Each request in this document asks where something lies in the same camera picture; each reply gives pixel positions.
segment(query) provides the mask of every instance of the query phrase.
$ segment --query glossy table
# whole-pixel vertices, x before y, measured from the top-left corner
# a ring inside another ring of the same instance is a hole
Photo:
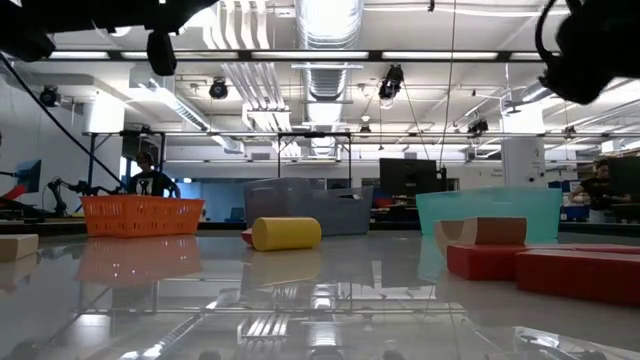
[[[640,359],[638,324],[457,279],[417,232],[278,253],[90,239],[0,264],[0,359]]]

